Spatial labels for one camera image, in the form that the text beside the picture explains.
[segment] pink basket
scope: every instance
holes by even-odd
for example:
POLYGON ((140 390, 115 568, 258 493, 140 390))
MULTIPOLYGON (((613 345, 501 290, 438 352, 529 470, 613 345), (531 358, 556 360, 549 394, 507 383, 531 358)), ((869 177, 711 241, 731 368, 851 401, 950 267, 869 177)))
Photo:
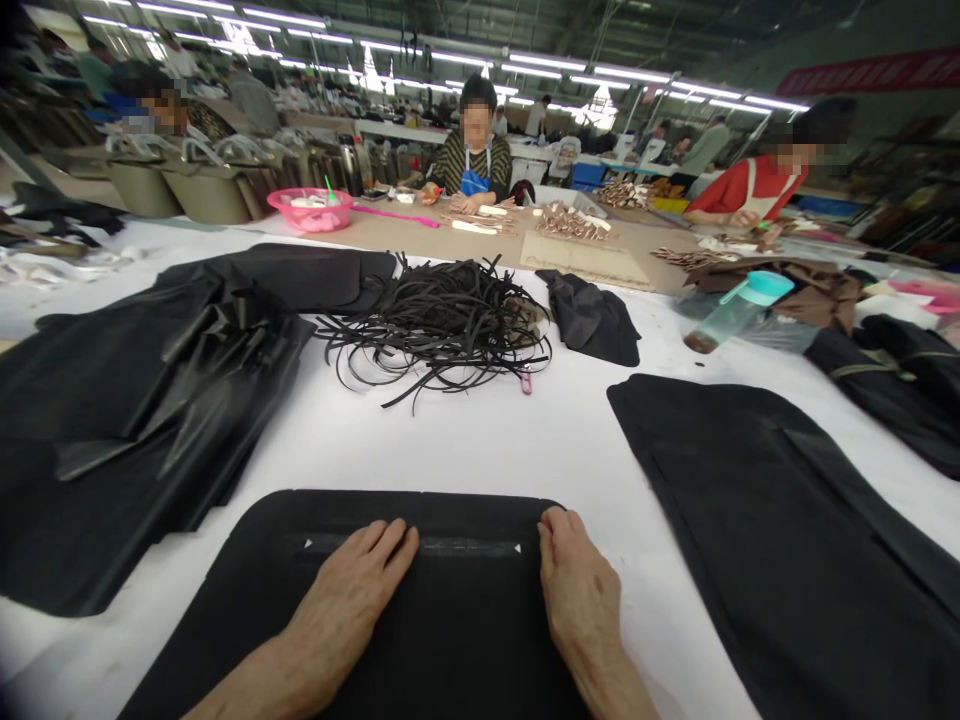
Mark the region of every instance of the pink basket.
POLYGON ((267 196, 267 203, 275 207, 283 215, 287 224, 303 232, 333 232, 342 230, 350 224, 350 209, 353 207, 353 198, 346 193, 334 190, 340 204, 328 208, 298 208, 290 203, 298 197, 319 197, 324 200, 330 195, 325 188, 288 188, 277 190, 267 196))

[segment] plastic water bottle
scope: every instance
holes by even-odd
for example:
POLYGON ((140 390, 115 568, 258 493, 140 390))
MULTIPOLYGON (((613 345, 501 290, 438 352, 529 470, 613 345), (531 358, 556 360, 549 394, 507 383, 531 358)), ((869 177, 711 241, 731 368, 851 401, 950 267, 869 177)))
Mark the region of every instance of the plastic water bottle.
POLYGON ((767 270, 749 272, 747 279, 724 295, 683 342, 691 350, 708 355, 793 288, 793 280, 783 275, 767 270))

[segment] white table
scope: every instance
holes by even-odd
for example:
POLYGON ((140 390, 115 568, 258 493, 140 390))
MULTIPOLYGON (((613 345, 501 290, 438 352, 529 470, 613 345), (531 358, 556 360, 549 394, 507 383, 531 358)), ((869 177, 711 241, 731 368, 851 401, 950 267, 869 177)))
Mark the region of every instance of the white table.
MULTIPOLYGON (((100 307, 149 286, 172 263, 267 239, 273 238, 235 229, 209 233, 131 223, 116 242, 147 249, 147 259, 97 283, 49 294, 0 288, 2 329, 20 328, 22 336, 36 317, 100 307)), ((457 240, 452 236, 451 242, 457 240)), ((547 302, 546 286, 532 272, 518 271, 516 278, 547 302)), ((661 717, 758 718, 607 404, 606 388, 635 372, 779 393, 816 420, 891 505, 960 557, 956 483, 847 401, 820 371, 800 357, 736 340, 713 355, 696 355, 680 340, 688 321, 666 300, 615 290, 643 336, 639 368, 571 352, 551 327, 554 360, 534 377, 532 396, 524 396, 515 379, 500 378, 469 395, 423 393, 416 417, 409 403, 380 407, 399 387, 365 394, 342 387, 323 363, 322 343, 312 341, 290 397, 267 427, 230 503, 211 510, 197 533, 168 535, 152 547, 106 612, 67 620, 0 600, 0 667, 10 699, 28 699, 25 716, 37 720, 115 717, 231 529, 257 500, 283 488, 407 490, 552 498, 577 509, 620 573, 624 641, 661 717), (416 463, 398 462, 414 457, 424 443, 430 452, 416 463), (496 463, 463 462, 481 453, 494 455, 496 463), (456 474, 450 473, 453 466, 456 474)))

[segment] blue apron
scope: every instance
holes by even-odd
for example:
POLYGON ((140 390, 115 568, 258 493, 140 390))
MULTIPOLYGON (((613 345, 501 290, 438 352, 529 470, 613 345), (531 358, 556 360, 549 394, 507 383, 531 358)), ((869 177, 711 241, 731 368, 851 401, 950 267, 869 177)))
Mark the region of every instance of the blue apron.
MULTIPOLYGON (((466 159, 463 165, 463 177, 460 179, 460 192, 467 197, 476 195, 478 192, 490 192, 490 180, 483 179, 477 173, 470 169, 470 148, 464 147, 466 159)), ((490 148, 487 148, 487 177, 491 175, 490 170, 490 148)))

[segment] red shirt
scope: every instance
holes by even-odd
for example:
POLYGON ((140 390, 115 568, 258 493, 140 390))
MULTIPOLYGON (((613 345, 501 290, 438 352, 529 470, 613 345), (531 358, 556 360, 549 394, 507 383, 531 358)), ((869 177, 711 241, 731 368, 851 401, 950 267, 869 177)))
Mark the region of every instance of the red shirt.
MULTIPOLYGON (((757 164, 757 173, 753 183, 753 196, 770 198, 783 193, 777 204, 763 218, 764 220, 776 220, 783 206, 787 204, 797 188, 807 178, 808 170, 803 167, 793 185, 786 192, 783 192, 787 179, 793 174, 792 168, 780 168, 774 165, 769 155, 754 158, 754 161, 757 164)), ((703 210, 711 213, 736 212, 747 201, 749 173, 747 161, 741 160, 710 183, 700 197, 690 203, 687 212, 691 210, 703 210)))

